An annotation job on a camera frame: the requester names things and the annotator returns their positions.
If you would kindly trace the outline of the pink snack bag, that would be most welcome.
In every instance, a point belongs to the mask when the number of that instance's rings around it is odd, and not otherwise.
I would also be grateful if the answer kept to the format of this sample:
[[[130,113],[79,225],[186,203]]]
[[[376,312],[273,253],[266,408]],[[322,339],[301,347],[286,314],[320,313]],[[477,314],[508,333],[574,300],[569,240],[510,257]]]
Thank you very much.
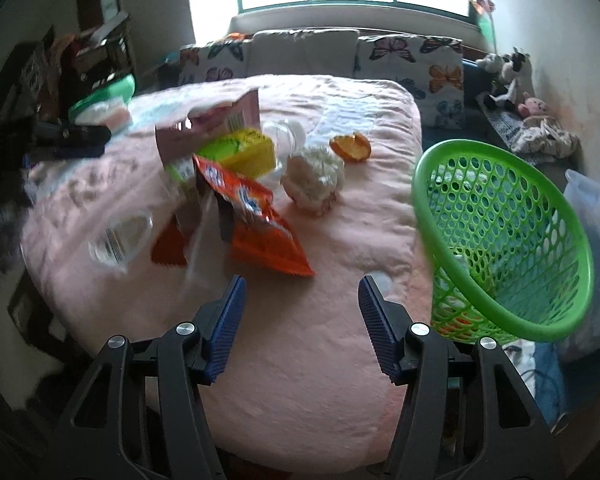
[[[170,126],[156,128],[158,154],[163,165],[196,153],[221,136],[243,128],[261,129],[259,90],[252,89],[236,101],[216,104]]]

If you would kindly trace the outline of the red snack bag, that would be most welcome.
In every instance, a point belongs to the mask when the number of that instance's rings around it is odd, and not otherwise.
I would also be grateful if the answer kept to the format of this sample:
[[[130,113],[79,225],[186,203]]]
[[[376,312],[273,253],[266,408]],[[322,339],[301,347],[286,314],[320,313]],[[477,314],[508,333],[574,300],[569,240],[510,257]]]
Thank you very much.
[[[273,207],[273,192],[255,180],[234,174],[217,162],[191,154],[164,166],[184,202],[151,247],[153,263],[187,266],[194,261],[204,222],[218,208],[213,223],[230,258],[268,270],[308,278],[315,272],[297,234]]]

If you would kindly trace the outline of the white tissue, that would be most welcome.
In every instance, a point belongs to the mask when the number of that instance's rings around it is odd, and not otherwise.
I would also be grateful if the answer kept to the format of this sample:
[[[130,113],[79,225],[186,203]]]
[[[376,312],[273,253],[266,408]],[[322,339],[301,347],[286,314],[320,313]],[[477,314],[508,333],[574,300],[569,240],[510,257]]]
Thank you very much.
[[[315,144],[287,158],[280,184],[299,209],[324,216],[342,190],[345,176],[344,160],[328,144]]]

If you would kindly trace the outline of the green container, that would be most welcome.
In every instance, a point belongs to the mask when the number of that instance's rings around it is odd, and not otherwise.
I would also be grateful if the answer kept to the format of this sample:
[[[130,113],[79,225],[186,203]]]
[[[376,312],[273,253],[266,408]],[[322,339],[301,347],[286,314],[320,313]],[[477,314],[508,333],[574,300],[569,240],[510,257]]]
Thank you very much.
[[[102,88],[98,88],[83,100],[73,104],[68,110],[68,118],[70,122],[75,122],[79,114],[90,106],[111,99],[120,98],[124,104],[129,104],[134,96],[135,88],[135,78],[132,74],[127,74],[116,81],[109,81]]]

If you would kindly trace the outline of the clear plastic wrapper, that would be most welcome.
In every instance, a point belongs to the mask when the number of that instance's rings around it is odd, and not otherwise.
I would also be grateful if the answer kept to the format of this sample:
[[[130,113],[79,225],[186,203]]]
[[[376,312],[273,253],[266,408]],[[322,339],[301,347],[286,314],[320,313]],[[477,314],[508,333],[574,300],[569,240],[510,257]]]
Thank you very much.
[[[88,242],[91,259],[109,272],[126,273],[150,242],[154,218],[146,209],[127,211],[112,217]]]

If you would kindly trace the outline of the pink quilt on bed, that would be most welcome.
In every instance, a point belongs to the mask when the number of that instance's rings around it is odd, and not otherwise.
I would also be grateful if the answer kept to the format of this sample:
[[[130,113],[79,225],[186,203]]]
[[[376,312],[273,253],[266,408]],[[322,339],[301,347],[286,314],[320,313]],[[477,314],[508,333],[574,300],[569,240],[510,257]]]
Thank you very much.
[[[249,91],[266,122],[291,122],[318,146],[360,134],[370,157],[344,168],[323,212],[278,188],[268,209],[279,228],[214,204],[186,234],[175,216],[187,197],[164,171],[156,130]],[[91,353],[117,334],[157,337],[241,275],[247,301],[234,347],[201,393],[215,443],[294,474],[385,460],[405,391],[381,373],[358,282],[372,276],[412,318],[429,318],[412,204],[422,154],[414,96],[390,80],[262,75],[144,94],[130,112],[130,128],[41,196],[23,230],[24,262],[62,325]]]

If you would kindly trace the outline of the green plastic basket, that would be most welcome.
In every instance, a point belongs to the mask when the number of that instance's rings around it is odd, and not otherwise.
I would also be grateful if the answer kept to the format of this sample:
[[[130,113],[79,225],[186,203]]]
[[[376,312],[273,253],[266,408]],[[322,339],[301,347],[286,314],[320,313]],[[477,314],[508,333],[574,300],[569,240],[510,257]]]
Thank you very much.
[[[562,192],[528,162],[478,141],[434,144],[416,164],[413,205],[438,334],[555,342],[584,321],[590,243]]]

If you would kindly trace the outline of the butterfly cushion left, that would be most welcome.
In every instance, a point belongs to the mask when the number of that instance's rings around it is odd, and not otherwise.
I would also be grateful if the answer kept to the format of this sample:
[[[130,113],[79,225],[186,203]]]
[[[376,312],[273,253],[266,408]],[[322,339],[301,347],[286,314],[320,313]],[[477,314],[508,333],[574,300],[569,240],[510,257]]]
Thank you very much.
[[[250,46],[250,39],[224,39],[205,46],[182,47],[178,54],[178,84],[245,78]]]

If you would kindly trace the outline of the butterfly cushion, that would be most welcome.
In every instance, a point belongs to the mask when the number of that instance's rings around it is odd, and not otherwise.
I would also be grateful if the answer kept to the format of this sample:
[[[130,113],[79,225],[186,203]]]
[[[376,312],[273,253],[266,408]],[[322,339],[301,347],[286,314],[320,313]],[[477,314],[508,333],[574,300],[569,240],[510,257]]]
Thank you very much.
[[[463,43],[453,37],[385,34],[358,38],[358,79],[387,79],[414,98],[424,127],[460,130],[465,123]]]
[[[250,39],[224,39],[205,46],[182,47],[178,54],[178,84],[245,78],[250,46]]]

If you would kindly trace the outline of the yellow green drink bottle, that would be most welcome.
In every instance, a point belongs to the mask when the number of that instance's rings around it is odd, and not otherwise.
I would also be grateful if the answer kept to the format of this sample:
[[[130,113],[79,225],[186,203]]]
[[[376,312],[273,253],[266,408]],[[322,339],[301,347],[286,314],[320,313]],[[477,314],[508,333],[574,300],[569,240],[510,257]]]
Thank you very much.
[[[266,120],[260,129],[242,128],[220,136],[194,154],[270,190],[279,187],[290,155],[302,148],[306,132],[295,120]]]

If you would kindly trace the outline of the clear plastic storage box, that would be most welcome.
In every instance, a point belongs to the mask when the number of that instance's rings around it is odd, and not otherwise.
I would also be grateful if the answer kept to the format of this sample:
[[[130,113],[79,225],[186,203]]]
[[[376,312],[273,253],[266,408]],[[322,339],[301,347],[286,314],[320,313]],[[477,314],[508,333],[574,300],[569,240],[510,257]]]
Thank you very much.
[[[565,177],[565,198],[581,221],[594,261],[594,292],[588,313],[578,329],[558,344],[560,358],[571,362],[600,350],[600,184],[576,170],[567,169]]]

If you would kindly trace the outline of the orange peel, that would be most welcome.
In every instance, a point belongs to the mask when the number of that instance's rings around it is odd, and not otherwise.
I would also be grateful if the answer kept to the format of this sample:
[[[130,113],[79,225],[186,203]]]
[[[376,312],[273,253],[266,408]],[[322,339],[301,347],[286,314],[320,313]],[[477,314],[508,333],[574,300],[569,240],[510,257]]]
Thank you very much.
[[[334,136],[329,140],[329,146],[345,162],[365,162],[372,154],[370,141],[359,132]]]

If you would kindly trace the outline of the crumpled beige cloth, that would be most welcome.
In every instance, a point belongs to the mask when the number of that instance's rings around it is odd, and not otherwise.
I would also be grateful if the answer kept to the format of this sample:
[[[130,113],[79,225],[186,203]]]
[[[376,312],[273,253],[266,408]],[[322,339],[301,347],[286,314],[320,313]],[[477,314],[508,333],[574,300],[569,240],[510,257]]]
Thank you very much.
[[[524,118],[510,149],[516,154],[543,154],[562,159],[571,156],[579,145],[579,138],[562,128],[556,118],[543,115]]]

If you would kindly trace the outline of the pink pig plush toy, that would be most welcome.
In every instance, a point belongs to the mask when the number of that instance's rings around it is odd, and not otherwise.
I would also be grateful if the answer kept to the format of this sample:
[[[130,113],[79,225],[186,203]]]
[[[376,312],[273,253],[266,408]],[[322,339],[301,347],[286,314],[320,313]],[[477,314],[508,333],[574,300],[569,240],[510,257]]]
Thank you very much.
[[[528,92],[524,92],[522,95],[522,102],[517,105],[517,113],[524,119],[553,115],[553,111],[547,102],[532,96]]]

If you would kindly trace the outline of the white plain cushion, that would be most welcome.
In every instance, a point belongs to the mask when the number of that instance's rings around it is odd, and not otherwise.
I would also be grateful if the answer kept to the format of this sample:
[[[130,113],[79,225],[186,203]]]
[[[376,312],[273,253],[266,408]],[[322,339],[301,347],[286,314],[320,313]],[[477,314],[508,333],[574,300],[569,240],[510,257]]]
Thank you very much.
[[[251,38],[246,74],[352,78],[358,36],[354,28],[257,32]]]

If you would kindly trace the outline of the butterfly cushion right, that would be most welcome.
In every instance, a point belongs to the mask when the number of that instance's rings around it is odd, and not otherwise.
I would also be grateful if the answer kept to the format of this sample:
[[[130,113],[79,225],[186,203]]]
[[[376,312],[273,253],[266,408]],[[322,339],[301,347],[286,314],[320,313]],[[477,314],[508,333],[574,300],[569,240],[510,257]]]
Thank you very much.
[[[453,37],[385,34],[358,38],[358,79],[387,79],[414,98],[424,127],[460,130],[465,123],[463,43]]]

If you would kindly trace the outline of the cow plush toy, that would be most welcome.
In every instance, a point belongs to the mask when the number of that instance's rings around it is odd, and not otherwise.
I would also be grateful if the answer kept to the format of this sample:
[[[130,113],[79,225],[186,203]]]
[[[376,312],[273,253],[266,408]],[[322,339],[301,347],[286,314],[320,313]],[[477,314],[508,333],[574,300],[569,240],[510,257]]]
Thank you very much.
[[[528,53],[515,48],[513,53],[506,54],[503,60],[500,83],[505,90],[498,96],[487,94],[482,102],[488,110],[501,108],[516,113],[520,104],[535,96],[531,58]]]

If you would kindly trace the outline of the white plush toy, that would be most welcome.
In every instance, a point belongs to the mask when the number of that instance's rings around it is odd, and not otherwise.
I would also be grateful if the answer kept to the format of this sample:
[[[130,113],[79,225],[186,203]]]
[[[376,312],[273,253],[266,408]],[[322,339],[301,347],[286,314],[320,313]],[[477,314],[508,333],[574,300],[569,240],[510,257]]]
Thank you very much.
[[[488,53],[483,58],[479,58],[476,61],[476,65],[480,68],[480,70],[483,70],[491,75],[498,75],[501,73],[504,63],[504,58],[496,53]]]

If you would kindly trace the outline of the colourful pinwheel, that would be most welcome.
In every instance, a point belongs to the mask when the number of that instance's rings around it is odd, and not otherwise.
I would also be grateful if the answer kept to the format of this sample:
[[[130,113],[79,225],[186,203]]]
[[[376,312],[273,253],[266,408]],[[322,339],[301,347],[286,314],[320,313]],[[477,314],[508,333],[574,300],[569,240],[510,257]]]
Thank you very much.
[[[494,2],[492,0],[469,0],[469,2],[476,12],[477,26],[484,42],[491,52],[498,52],[493,21]]]

